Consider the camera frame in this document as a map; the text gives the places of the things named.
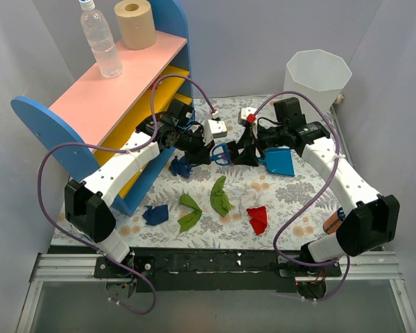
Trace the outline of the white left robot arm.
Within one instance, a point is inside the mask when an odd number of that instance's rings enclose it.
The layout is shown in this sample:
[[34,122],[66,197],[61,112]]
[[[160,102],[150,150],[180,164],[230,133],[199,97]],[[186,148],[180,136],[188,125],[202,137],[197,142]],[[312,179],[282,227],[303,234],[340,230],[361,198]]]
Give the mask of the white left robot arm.
[[172,100],[168,110],[144,119],[120,153],[81,182],[70,180],[65,187],[65,217],[88,236],[98,250],[112,257],[110,269],[118,277],[129,276],[134,262],[128,245],[116,231],[110,208],[125,184],[166,148],[188,154],[209,153],[215,130],[223,127],[216,119],[206,120],[197,131],[183,127],[193,108]]

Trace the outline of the blue hand brush black bristles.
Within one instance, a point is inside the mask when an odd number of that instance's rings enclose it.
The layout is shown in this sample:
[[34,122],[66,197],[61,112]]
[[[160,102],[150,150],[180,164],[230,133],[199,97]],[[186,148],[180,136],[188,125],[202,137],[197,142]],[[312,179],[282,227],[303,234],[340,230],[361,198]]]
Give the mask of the blue hand brush black bristles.
[[235,141],[215,145],[211,150],[210,161],[219,166],[231,165],[239,156],[239,150]]

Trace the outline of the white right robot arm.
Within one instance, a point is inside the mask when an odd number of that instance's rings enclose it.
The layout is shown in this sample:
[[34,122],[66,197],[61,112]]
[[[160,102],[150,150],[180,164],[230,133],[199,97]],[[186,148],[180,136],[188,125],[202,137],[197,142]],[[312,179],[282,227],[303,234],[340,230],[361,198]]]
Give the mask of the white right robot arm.
[[277,123],[271,128],[259,125],[257,110],[243,108],[238,123],[245,130],[232,143],[229,156],[234,164],[256,166],[258,157],[270,148],[286,146],[312,166],[332,190],[343,209],[337,230],[304,244],[295,263],[307,275],[317,275],[334,259],[355,257],[391,242],[396,233],[399,201],[383,196],[362,179],[345,157],[340,155],[331,126],[307,122],[298,97],[275,103]]

